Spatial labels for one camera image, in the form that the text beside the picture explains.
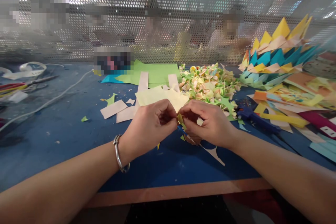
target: table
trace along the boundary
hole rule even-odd
[[[50,72],[59,77],[49,81],[46,88],[9,107],[1,117],[13,118],[40,107],[77,82],[90,69],[92,66],[87,64],[66,65],[64,68],[49,65],[44,77],[50,75]],[[53,165],[105,144],[116,134],[125,132],[130,121],[116,124],[116,116],[104,120],[100,109],[106,106],[106,102],[100,99],[107,99],[113,93],[118,95],[116,100],[126,102],[129,98],[135,99],[134,93],[138,86],[99,83],[103,78],[104,76],[99,77],[93,73],[88,74],[58,101],[17,124],[15,130],[1,137],[1,191]],[[7,80],[1,78],[0,82],[6,83]],[[254,89],[244,87],[234,99],[242,99],[253,92]],[[89,121],[81,122],[84,116]],[[290,150],[275,136],[257,130],[248,122],[245,127],[257,137]],[[310,141],[306,137],[296,129],[293,131],[294,134],[282,131],[281,135],[302,156],[336,170],[334,163],[309,148]],[[226,164],[224,167],[201,147],[192,146],[180,137],[181,133],[175,131],[161,143],[159,150],[155,148],[134,160],[129,173],[115,174],[87,206],[100,207],[271,188],[255,169],[231,151],[217,149],[218,156]],[[214,148],[209,143],[204,143],[204,147]]]

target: table edge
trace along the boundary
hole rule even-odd
[[[273,188],[264,178],[249,178],[167,187],[152,187],[113,192],[99,192],[87,203],[86,208],[107,207],[149,201],[170,200],[217,194],[240,193]]]

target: hand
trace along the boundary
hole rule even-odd
[[[131,124],[120,138],[120,148],[135,159],[154,147],[177,129],[177,114],[168,99],[139,107]]]
[[[239,130],[229,122],[218,106],[191,100],[178,113],[183,116],[187,131],[192,131],[216,146],[231,148],[239,134]],[[196,124],[199,117],[204,120],[202,126]]]

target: bracelet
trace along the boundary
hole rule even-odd
[[[113,140],[113,144],[115,145],[115,149],[116,149],[115,150],[115,155],[117,157],[117,162],[118,162],[118,165],[119,165],[119,169],[121,170],[122,173],[126,173],[130,170],[131,163],[128,164],[127,170],[125,170],[125,168],[121,164],[120,157],[119,157],[119,152],[118,152],[118,143],[119,143],[119,138],[120,137],[121,137],[121,135],[116,135],[114,140]]]

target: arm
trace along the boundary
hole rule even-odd
[[[236,129],[217,106],[192,100],[180,113],[188,130],[241,156],[313,223],[335,222],[334,172]],[[202,126],[194,123],[198,116]]]
[[[168,100],[140,107],[118,144],[121,163],[153,149],[177,128]],[[0,194],[6,223],[68,223],[119,166],[113,142],[42,171]]]

